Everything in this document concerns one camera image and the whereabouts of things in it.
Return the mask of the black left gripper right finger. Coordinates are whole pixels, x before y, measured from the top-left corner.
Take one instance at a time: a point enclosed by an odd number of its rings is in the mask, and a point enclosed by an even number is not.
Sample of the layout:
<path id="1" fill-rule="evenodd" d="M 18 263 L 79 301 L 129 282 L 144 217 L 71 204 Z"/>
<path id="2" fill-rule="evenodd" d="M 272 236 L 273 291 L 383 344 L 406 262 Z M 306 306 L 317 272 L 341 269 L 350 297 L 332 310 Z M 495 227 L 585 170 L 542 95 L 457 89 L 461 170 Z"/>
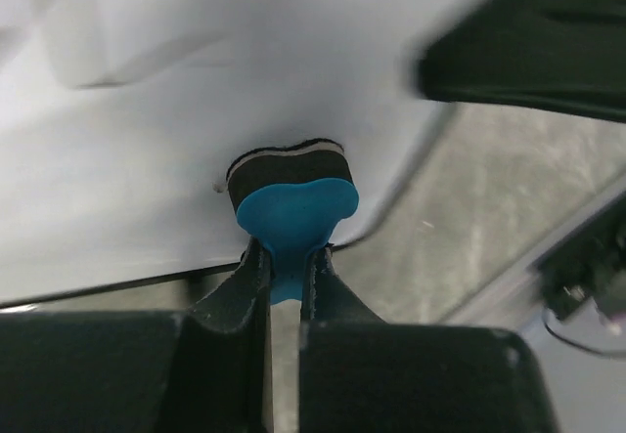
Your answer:
<path id="1" fill-rule="evenodd" d="M 300 311 L 302 432 L 557 432 L 538 361 L 512 331 L 393 325 L 310 259 Z"/>

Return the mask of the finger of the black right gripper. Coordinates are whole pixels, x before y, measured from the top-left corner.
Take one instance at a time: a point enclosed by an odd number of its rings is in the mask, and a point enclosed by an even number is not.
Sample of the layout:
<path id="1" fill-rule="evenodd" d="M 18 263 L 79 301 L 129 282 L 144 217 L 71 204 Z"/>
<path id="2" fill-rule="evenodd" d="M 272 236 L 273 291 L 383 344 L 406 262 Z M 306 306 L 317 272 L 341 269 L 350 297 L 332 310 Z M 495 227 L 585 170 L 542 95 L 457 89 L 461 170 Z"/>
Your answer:
<path id="1" fill-rule="evenodd" d="M 486 0 L 415 62 L 428 99 L 625 120 L 625 0 Z"/>

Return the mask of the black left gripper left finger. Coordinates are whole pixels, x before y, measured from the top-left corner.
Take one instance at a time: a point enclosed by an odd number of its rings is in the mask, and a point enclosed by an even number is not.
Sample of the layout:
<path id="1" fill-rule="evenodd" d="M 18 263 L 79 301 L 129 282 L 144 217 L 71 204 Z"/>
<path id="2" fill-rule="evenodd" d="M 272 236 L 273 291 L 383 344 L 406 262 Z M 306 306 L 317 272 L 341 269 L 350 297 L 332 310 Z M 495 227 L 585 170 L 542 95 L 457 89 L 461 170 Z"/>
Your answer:
<path id="1" fill-rule="evenodd" d="M 5 432 L 268 432 L 271 259 L 252 241 L 187 310 L 1 319 Z"/>

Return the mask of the blue whiteboard eraser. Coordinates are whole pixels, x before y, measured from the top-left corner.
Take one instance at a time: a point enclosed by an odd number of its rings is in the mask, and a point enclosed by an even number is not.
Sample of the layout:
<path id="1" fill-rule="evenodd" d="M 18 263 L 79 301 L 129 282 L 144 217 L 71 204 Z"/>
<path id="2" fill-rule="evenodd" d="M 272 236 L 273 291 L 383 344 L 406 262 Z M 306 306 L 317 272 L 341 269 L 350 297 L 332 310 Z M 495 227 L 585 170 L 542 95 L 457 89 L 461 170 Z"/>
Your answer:
<path id="1" fill-rule="evenodd" d="M 273 304 L 302 298 L 309 258 L 359 204 L 343 146 L 325 138 L 240 155 L 226 190 L 238 225 L 271 256 Z"/>

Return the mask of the white whiteboard black frame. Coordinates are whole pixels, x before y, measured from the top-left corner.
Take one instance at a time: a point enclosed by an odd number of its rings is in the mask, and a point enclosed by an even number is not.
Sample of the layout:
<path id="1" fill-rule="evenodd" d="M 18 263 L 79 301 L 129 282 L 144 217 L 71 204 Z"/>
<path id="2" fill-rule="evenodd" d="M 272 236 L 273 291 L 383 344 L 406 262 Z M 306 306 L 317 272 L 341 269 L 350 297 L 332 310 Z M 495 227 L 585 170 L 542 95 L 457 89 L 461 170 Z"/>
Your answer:
<path id="1" fill-rule="evenodd" d="M 260 147 L 339 142 L 361 238 L 447 115 L 412 57 L 482 1 L 1 0 L 2 302 L 235 261 Z"/>

